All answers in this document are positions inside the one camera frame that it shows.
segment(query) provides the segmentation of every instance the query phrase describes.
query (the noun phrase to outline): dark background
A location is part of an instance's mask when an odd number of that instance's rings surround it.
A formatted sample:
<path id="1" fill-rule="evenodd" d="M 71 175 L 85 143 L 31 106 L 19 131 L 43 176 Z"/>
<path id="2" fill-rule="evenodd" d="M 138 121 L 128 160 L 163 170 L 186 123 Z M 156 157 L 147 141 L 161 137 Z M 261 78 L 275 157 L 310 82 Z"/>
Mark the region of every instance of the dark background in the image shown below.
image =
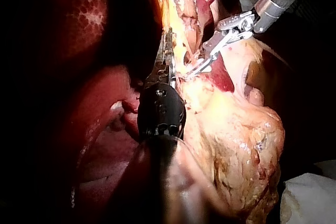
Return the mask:
<path id="1" fill-rule="evenodd" d="M 25 69 L 29 67 L 32 52 L 21 50 L 25 38 L 21 36 L 22 28 L 29 22 L 30 13 L 37 8 L 32 0 L 4 0 L 3 20 L 4 37 L 4 77 L 3 77 L 3 120 L 0 145 L 0 222 L 13 223 L 18 219 L 37 220 L 43 214 L 44 205 L 48 204 L 48 195 L 40 198 L 36 195 L 35 181 L 43 179 L 36 174 L 36 150 L 38 149 L 36 122 L 43 121 L 51 110 L 61 104 L 66 92 L 57 95 L 51 90 L 33 89 L 28 83 Z M 139 0 L 130 0 L 134 5 L 141 5 Z M 335 159 L 335 120 L 334 120 L 334 58 L 335 51 L 335 0 L 309 0 L 314 6 L 314 18 L 299 17 L 299 13 L 284 14 L 270 30 L 258 36 L 259 39 L 284 57 L 294 68 L 294 73 L 284 77 L 279 93 L 277 112 L 282 118 L 286 129 L 286 141 L 281 157 L 281 181 L 279 193 L 283 190 L 283 181 L 298 176 L 304 172 L 319 171 L 312 164 L 318 161 Z M 125 10 L 124 19 L 131 20 Z M 132 40 L 134 47 L 146 48 L 155 57 L 156 41 L 148 39 L 156 33 L 153 22 L 148 18 L 150 13 L 144 9 L 138 14 L 136 22 L 141 36 Z M 113 47 L 106 43 L 102 52 L 101 63 L 108 62 L 106 55 L 111 50 L 122 54 L 125 37 L 129 33 L 112 35 L 108 33 L 105 39 L 112 39 L 120 45 Z M 126 63 L 135 66 L 142 63 L 137 55 L 131 55 Z M 70 83 L 67 89 L 75 86 Z M 278 218 L 278 208 L 275 208 L 270 218 Z"/>

